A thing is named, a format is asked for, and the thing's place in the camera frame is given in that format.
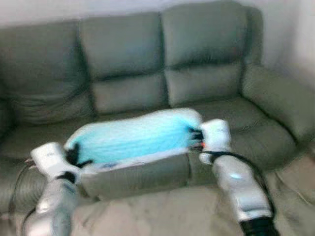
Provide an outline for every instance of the blue object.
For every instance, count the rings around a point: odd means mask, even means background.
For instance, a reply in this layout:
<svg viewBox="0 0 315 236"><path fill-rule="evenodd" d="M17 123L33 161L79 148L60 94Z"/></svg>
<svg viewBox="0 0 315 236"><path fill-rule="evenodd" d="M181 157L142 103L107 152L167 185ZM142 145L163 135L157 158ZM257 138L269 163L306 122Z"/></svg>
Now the blue object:
<svg viewBox="0 0 315 236"><path fill-rule="evenodd" d="M153 112L137 118L91 123L78 129L65 149L80 145L78 162L116 165L136 157L180 150L189 146L190 129L197 129L201 116L193 109Z"/></svg>

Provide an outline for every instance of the sofa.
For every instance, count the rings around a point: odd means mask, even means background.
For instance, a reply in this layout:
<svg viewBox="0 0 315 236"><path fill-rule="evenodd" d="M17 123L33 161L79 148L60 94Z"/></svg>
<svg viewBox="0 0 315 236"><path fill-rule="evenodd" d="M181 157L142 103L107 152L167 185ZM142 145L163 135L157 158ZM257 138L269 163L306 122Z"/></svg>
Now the sofa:
<svg viewBox="0 0 315 236"><path fill-rule="evenodd" d="M261 12L228 0L1 28L0 213L33 148L160 109L227 120L236 153L263 171L286 165L315 138L315 94L261 65L262 38ZM84 175L80 192L102 200L214 183L191 151ZM27 170L16 210L32 208L45 184Z"/></svg>

